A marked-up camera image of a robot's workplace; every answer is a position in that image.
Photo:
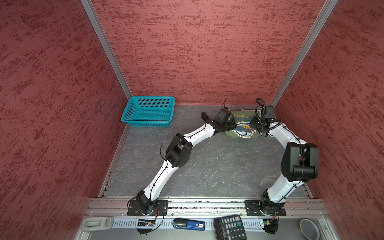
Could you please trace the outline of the small black stapler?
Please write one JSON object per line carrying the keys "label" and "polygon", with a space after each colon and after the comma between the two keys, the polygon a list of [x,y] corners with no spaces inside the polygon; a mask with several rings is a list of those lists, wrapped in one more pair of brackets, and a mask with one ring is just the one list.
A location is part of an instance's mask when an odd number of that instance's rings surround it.
{"label": "small black stapler", "polygon": [[208,117],[208,115],[205,112],[201,113],[201,118],[205,123],[209,123],[211,121],[211,119]]}

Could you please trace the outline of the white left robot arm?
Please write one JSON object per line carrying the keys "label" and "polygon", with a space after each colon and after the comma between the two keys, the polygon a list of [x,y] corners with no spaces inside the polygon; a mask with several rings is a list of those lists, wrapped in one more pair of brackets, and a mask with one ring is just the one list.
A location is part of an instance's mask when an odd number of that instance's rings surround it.
{"label": "white left robot arm", "polygon": [[218,133],[228,132],[237,127],[234,116],[227,107],[221,108],[213,119],[210,119],[205,112],[201,113],[201,117],[204,124],[200,128],[188,134],[174,135],[165,155],[162,156],[164,162],[160,170],[151,183],[138,192],[138,205],[144,215],[149,215],[154,210],[162,189],[173,173],[188,162],[193,147]]}

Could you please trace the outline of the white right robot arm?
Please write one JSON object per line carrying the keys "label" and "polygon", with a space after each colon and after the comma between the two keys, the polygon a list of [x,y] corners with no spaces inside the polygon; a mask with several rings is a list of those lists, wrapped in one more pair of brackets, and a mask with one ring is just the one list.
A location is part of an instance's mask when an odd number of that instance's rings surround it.
{"label": "white right robot arm", "polygon": [[287,197],[296,188],[317,178],[319,149],[315,144],[300,139],[278,120],[274,107],[265,105],[261,99],[258,99],[258,104],[250,126],[262,137],[277,139],[285,149],[281,161],[281,175],[272,187],[264,191],[259,202],[260,212],[270,216],[283,210]]}

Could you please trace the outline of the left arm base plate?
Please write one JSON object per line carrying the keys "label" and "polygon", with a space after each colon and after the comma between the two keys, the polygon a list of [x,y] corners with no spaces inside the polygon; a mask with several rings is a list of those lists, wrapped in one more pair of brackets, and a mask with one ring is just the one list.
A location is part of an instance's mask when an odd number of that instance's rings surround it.
{"label": "left arm base plate", "polygon": [[137,199],[128,203],[127,216],[166,216],[169,201],[157,200],[150,204],[140,204]]}

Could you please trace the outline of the green tank top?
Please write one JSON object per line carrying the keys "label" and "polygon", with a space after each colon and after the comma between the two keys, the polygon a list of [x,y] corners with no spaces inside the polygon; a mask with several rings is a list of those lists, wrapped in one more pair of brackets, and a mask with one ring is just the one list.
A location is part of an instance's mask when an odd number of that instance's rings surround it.
{"label": "green tank top", "polygon": [[259,132],[250,126],[251,120],[256,116],[253,111],[235,111],[233,112],[236,128],[225,132],[225,134],[233,139],[257,139],[260,137]]}

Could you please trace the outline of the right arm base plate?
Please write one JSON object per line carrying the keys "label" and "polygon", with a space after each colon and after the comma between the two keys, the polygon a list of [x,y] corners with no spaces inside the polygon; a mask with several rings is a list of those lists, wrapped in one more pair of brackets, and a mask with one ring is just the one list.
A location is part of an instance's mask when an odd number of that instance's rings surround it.
{"label": "right arm base plate", "polygon": [[285,204],[270,201],[245,201],[245,210],[249,217],[285,217],[287,215]]}

